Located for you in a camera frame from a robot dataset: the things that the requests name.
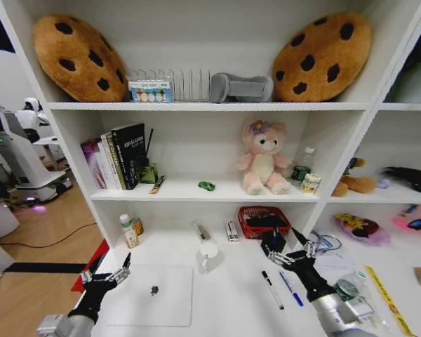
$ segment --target wire rack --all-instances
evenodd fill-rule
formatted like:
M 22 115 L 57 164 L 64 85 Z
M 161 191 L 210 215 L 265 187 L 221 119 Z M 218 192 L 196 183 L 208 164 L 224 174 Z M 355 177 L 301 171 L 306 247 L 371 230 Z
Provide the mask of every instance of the wire rack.
M 129 69 L 128 79 L 169 81 L 175 102 L 208 102 L 211 92 L 210 70 Z

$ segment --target book spine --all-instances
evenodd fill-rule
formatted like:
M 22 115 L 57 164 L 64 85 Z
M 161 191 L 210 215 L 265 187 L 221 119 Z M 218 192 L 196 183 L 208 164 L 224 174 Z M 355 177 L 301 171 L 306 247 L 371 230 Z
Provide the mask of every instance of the book spine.
M 95 146 L 96 144 L 93 143 L 84 143 L 81 144 L 81 149 L 83 150 L 89 170 L 91 171 L 95 186 L 97 188 L 106 188 L 106 183 L 101 175 L 100 168 L 98 167 Z
M 117 190 L 117 185 L 115 184 L 114 177 L 112 176 L 111 166 L 107 161 L 105 147 L 103 146 L 102 141 L 98 143 L 98 149 L 99 152 L 96 152 L 95 155 L 97 156 L 97 163 L 100 167 L 103 178 L 105 179 L 106 186 L 110 190 Z
M 115 170 L 117 172 L 117 176 L 119 177 L 121 189 L 126 190 L 125 179 L 123 178 L 123 172 L 120 167 L 119 158 L 115 150 L 114 141 L 112 140 L 112 134 L 107 136 L 107 143 L 109 144 L 109 151 L 111 152 L 112 161 L 114 162 Z
M 105 149 L 105 156 L 107 158 L 107 162 L 108 162 L 109 167 L 111 169 L 111 174 L 112 174 L 112 177 L 114 179 L 114 183 L 116 185 L 116 188 L 118 190 L 122 190 L 123 188 L 121 187 L 119 175 L 117 174 L 117 170 L 115 168 L 114 160 L 112 159 L 112 155 L 111 155 L 111 150 L 109 148 L 109 143 L 107 142 L 107 135 L 106 134 L 102 135 L 101 140 L 102 140 L 103 147 Z
M 123 160 L 123 155 L 121 153 L 121 146 L 119 144 L 119 140 L 117 139 L 117 133 L 115 131 L 111 131 L 111 134 L 112 134 L 112 140 L 114 141 L 114 147 L 116 150 L 117 159 L 120 163 L 123 181 L 125 183 L 126 189 L 132 190 L 132 188 L 129 186 L 128 174 L 126 172 L 125 161 Z

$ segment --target flower hair accessory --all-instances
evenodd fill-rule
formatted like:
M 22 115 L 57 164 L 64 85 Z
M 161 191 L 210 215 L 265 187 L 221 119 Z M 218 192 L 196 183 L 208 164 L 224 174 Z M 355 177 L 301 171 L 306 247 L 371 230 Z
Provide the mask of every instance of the flower hair accessory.
M 251 130 L 253 130 L 253 132 L 258 135 L 259 133 L 264 133 L 265 130 L 267 130 L 268 127 L 268 122 L 266 121 L 262 121 L 262 120 L 258 120 L 255 123 L 252 123 L 250 125 Z

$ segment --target small cup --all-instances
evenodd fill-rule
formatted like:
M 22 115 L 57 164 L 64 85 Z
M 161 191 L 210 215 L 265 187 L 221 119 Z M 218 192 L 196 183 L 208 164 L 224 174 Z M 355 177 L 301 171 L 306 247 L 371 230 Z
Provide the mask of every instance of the small cup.
M 213 242 L 204 242 L 200 249 L 200 266 L 204 272 L 210 272 L 218 264 L 218 246 Z

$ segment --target black floor stripe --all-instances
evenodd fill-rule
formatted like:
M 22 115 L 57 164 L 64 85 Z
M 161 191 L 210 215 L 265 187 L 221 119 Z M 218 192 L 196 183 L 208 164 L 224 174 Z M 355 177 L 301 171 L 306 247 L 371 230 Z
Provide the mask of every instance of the black floor stripe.
M 39 263 L 16 262 L 5 272 L 45 272 L 58 274 L 79 274 L 85 268 L 85 263 Z

